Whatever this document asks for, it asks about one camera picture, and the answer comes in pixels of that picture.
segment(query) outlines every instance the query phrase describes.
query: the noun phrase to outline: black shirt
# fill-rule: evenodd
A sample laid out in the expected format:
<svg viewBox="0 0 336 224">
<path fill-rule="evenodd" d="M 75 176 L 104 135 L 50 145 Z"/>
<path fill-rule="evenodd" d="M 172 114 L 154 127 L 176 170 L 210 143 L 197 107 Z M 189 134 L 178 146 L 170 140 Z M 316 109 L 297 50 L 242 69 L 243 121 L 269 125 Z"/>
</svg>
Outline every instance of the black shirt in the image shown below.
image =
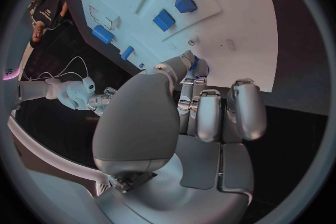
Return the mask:
<svg viewBox="0 0 336 224">
<path fill-rule="evenodd" d="M 38 0 L 32 17 L 43 22 L 47 29 L 54 29 L 64 21 L 59 14 L 64 3 L 64 0 Z"/>
</svg>

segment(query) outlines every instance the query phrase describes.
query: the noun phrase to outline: dark floor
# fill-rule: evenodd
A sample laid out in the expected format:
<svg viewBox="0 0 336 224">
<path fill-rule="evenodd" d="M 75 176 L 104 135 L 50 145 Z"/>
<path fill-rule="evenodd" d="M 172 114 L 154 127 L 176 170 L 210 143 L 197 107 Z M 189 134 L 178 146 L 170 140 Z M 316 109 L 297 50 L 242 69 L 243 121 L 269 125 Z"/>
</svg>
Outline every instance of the dark floor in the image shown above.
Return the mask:
<svg viewBox="0 0 336 224">
<path fill-rule="evenodd" d="M 111 86 L 118 89 L 130 75 L 87 45 L 78 30 L 68 24 L 45 34 L 34 49 L 25 72 L 37 77 L 48 71 L 59 73 L 75 56 L 87 63 L 96 83 L 96 92 Z M 80 60 L 68 71 L 85 75 Z M 62 81 L 77 80 L 71 74 Z M 39 99 L 22 103 L 17 120 L 32 137 L 52 151 L 81 164 L 95 167 L 92 136 L 99 117 L 91 111 L 73 111 L 58 100 Z M 326 116 L 267 107 L 268 129 L 265 136 L 245 142 L 255 172 L 255 193 L 243 224 L 254 223 L 274 209 L 297 185 L 318 150 Z"/>
</svg>

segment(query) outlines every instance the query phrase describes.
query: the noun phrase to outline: blue block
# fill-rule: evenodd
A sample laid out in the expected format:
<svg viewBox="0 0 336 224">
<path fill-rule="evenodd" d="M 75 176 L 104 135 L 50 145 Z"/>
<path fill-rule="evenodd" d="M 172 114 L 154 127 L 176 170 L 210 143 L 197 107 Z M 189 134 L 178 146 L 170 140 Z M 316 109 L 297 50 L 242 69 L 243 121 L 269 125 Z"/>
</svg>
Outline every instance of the blue block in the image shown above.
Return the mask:
<svg viewBox="0 0 336 224">
<path fill-rule="evenodd" d="M 101 25 L 97 25 L 93 30 L 92 34 L 103 41 L 106 45 L 110 44 L 112 39 L 114 38 L 114 34 L 108 32 L 104 27 Z"/>
<path fill-rule="evenodd" d="M 125 50 L 125 52 L 122 55 L 122 60 L 126 60 L 128 56 L 134 51 L 133 47 L 128 46 L 128 48 Z"/>
<path fill-rule="evenodd" d="M 175 7 L 181 13 L 192 12 L 197 9 L 197 6 L 193 0 L 176 0 Z"/>
<path fill-rule="evenodd" d="M 153 22 L 156 23 L 156 25 L 158 27 L 160 27 L 160 29 L 165 32 L 167 31 L 174 23 L 175 20 L 173 19 L 173 17 L 170 16 L 170 14 L 165 11 L 162 10 L 153 20 Z"/>
</svg>

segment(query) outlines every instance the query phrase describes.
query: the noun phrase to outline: person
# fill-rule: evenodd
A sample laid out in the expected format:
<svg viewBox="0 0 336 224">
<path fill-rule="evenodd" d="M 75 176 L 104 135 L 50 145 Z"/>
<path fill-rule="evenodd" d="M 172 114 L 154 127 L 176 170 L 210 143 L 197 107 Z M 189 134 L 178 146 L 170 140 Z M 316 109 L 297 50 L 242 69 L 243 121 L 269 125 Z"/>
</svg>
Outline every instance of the person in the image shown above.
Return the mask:
<svg viewBox="0 0 336 224">
<path fill-rule="evenodd" d="M 68 21 L 64 18 L 67 12 L 68 5 L 65 0 L 37 0 L 32 15 L 35 26 L 30 45 L 36 48 L 45 30 L 53 30 L 59 24 Z"/>
</svg>

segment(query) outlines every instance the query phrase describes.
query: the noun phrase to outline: blue cube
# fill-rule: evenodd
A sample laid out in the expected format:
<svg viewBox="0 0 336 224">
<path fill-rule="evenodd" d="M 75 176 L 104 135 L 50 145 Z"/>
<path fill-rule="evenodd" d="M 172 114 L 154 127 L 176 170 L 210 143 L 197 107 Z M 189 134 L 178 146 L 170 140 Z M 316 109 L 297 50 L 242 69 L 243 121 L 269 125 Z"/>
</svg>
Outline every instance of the blue cube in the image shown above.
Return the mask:
<svg viewBox="0 0 336 224">
<path fill-rule="evenodd" d="M 192 12 L 197 9 L 197 6 L 193 0 L 176 0 L 175 7 L 181 13 Z"/>
<path fill-rule="evenodd" d="M 170 16 L 170 14 L 165 11 L 162 10 L 153 20 L 153 22 L 156 23 L 156 25 L 158 27 L 160 27 L 160 29 L 165 32 L 167 31 L 174 23 L 175 20 L 173 19 L 173 17 Z"/>
</svg>

